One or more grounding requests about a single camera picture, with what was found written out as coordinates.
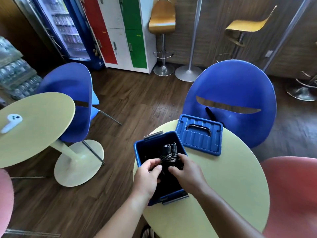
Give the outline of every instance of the white game controller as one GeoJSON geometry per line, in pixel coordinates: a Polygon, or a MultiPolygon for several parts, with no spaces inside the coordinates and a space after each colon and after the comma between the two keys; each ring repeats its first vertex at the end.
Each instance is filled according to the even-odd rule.
{"type": "Polygon", "coordinates": [[[9,123],[0,131],[0,133],[5,134],[22,122],[22,116],[18,114],[8,115],[9,123]]]}

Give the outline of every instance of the yellow table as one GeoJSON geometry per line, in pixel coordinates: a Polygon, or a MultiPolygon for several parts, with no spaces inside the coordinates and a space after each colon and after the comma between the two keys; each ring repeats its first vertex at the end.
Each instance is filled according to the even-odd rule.
{"type": "MultiPolygon", "coordinates": [[[[91,179],[101,162],[80,142],[67,147],[58,138],[68,128],[75,114],[75,103],[62,93],[41,93],[26,97],[0,110],[0,129],[9,114],[21,115],[23,120],[5,134],[0,134],[0,168],[8,167],[52,146],[62,152],[54,175],[64,186],[76,186],[91,179]]],[[[86,143],[103,159],[101,144],[86,143]]]]}
{"type": "MultiPolygon", "coordinates": [[[[178,120],[161,125],[152,133],[176,129],[178,120]]],[[[208,184],[240,215],[259,231],[263,231],[269,212],[269,192],[264,172],[242,140],[223,130],[222,152],[212,156],[191,148],[188,157],[200,165],[208,184]]],[[[134,163],[133,175],[137,170],[134,163]]],[[[189,198],[171,204],[156,204],[143,213],[161,238],[217,237],[197,200],[189,198]]]]}

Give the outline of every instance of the bar stool base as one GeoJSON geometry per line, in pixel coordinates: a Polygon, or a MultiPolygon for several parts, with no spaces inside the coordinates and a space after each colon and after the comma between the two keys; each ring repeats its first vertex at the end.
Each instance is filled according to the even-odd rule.
{"type": "Polygon", "coordinates": [[[155,66],[153,68],[153,72],[157,75],[157,76],[168,76],[173,74],[175,71],[175,68],[173,67],[172,64],[165,64],[162,66],[155,66]]]}
{"type": "MultiPolygon", "coordinates": [[[[104,151],[100,143],[89,139],[85,142],[101,159],[104,159],[104,151]]],[[[65,154],[61,154],[55,164],[54,176],[62,186],[74,187],[90,180],[100,169],[101,162],[81,142],[72,144],[69,148],[80,158],[72,160],[65,154]]]]}
{"type": "Polygon", "coordinates": [[[181,66],[175,70],[175,76],[185,82],[193,82],[203,71],[195,66],[188,70],[188,65],[181,66]]]}
{"type": "Polygon", "coordinates": [[[315,101],[317,96],[311,93],[310,88],[303,86],[287,86],[286,92],[292,97],[302,101],[315,101]]]}

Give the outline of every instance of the hand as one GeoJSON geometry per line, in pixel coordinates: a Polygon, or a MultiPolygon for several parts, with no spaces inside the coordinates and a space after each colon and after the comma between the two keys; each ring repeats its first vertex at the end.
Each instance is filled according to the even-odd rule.
{"type": "Polygon", "coordinates": [[[132,193],[144,197],[147,202],[149,202],[156,190],[158,176],[162,171],[162,166],[157,165],[160,161],[160,159],[145,161],[134,175],[132,193]]]}
{"type": "Polygon", "coordinates": [[[208,187],[207,181],[198,164],[184,154],[177,154],[184,163],[183,170],[170,166],[169,172],[177,178],[181,187],[193,196],[197,196],[204,188],[208,187]]]}

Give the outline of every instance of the white locker door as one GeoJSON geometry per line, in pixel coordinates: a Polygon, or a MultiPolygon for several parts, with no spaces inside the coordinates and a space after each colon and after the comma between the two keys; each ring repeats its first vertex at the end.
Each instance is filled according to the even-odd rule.
{"type": "Polygon", "coordinates": [[[107,28],[118,68],[132,70],[132,61],[124,29],[107,28]]]}
{"type": "Polygon", "coordinates": [[[124,28],[119,0],[98,0],[107,28],[124,28]]]}

